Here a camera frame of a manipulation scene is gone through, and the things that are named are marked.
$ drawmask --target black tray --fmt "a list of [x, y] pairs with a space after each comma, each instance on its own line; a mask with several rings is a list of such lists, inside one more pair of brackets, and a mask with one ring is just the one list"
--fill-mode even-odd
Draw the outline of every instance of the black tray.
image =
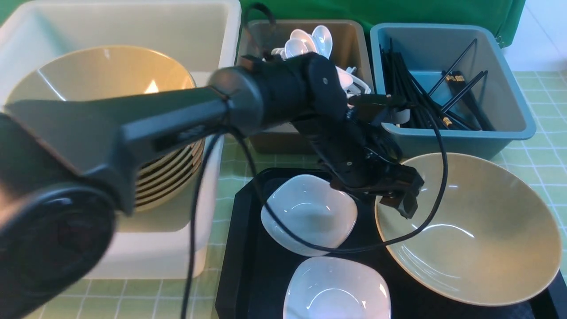
[[[264, 198], [299, 174], [329, 179], [319, 170], [267, 169], [257, 177]], [[357, 205], [357, 223], [341, 247], [357, 247], [380, 240], [373, 208]], [[270, 237], [260, 222], [261, 209], [251, 183], [237, 193], [215, 304], [219, 319], [281, 318], [287, 285], [295, 269], [307, 259], [288, 251]], [[478, 307], [450, 300], [425, 288], [410, 277], [386, 249], [337, 257], [368, 265], [384, 277], [390, 289], [393, 319], [567, 319], [567, 287], [561, 273], [530, 301], [506, 307]]]

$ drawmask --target robotic arm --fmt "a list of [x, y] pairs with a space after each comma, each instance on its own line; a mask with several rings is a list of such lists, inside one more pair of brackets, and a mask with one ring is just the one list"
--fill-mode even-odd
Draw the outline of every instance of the robotic arm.
[[[398, 104], [385, 96], [376, 107], [389, 119]], [[412, 218], [424, 181], [373, 152], [357, 108], [347, 105], [334, 64], [309, 53], [272, 62], [247, 56], [198, 89], [6, 106], [0, 317], [26, 315], [96, 265], [114, 234], [115, 211], [133, 213], [141, 165], [226, 126], [250, 136], [290, 121], [333, 176], [333, 188], [382, 196], [382, 204]]]

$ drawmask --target ceramic bowl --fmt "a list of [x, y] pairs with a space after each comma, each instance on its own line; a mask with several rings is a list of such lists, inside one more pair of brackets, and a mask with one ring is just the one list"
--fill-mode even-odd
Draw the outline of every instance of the ceramic bowl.
[[[358, 211], [347, 194], [332, 189], [329, 182], [313, 175], [298, 175], [280, 186], [268, 204], [293, 233], [319, 246], [337, 248], [354, 227]], [[303, 256], [321, 256], [324, 251], [293, 240], [262, 207], [262, 224], [278, 244]]]
[[[418, 209], [407, 220], [377, 199], [382, 240], [421, 225], [439, 191], [441, 154], [404, 164], [415, 167], [425, 181]], [[448, 154], [448, 183], [433, 221], [388, 250], [432, 291], [482, 306], [520, 303], [539, 294], [556, 276], [562, 252], [555, 219], [527, 184], [489, 161], [455, 153]]]
[[363, 264], [313, 257], [297, 267], [285, 295], [283, 319], [390, 319], [384, 278]]
[[[72, 52], [40, 67], [18, 83], [7, 102], [82, 101], [193, 87], [193, 78], [177, 61], [146, 48], [117, 45]], [[142, 166], [136, 196], [144, 205], [137, 211], [165, 202], [186, 186], [187, 172], [195, 171], [188, 154], [202, 147], [198, 142]], [[194, 162], [200, 164], [200, 157]]]

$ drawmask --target green checkered tablecloth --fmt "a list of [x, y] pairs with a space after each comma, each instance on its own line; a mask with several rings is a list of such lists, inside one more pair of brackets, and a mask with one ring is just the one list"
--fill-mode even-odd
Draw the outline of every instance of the green checkered tablecloth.
[[[567, 71], [516, 72], [538, 125], [534, 138], [513, 142], [493, 161], [527, 182], [557, 219], [567, 243]], [[315, 167], [315, 157], [254, 154], [258, 169]], [[205, 271], [191, 293], [191, 318], [216, 317], [213, 309], [234, 195], [250, 180], [244, 154], [228, 137], [223, 150], [217, 207]], [[563, 252], [562, 272], [567, 274]], [[28, 318], [177, 319], [182, 280], [83, 280]]]

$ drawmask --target chopsticks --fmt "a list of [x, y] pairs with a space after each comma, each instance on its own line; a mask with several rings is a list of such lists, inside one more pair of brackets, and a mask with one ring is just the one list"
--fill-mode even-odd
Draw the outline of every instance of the chopsticks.
[[[471, 89], [488, 76], [488, 71], [481, 71], [470, 82], [464, 80], [463, 73], [454, 71], [458, 63], [463, 59], [467, 52], [477, 43], [477, 39], [471, 41], [468, 47], [453, 62], [446, 72], [442, 72], [441, 78], [435, 85], [426, 91], [422, 85], [416, 80], [416, 77], [409, 71], [404, 57], [400, 52], [396, 52], [393, 40], [390, 39], [390, 48], [385, 50], [380, 47], [380, 56], [382, 59], [384, 84], [386, 93], [392, 95], [402, 95], [407, 101], [415, 105], [423, 106], [423, 108], [412, 108], [410, 111], [409, 122], [402, 124], [400, 127], [405, 128], [431, 128], [431, 122], [425, 112], [429, 111], [435, 115], [434, 121], [440, 129], [460, 130], [460, 131], [494, 131], [486, 114], [476, 103], [476, 99]], [[431, 98], [431, 95], [446, 82], [452, 98], [445, 104], [440, 105]], [[454, 105], [460, 102], [460, 105], [469, 109], [470, 113], [476, 118], [477, 123], [470, 123], [454, 111], [451, 110]]]

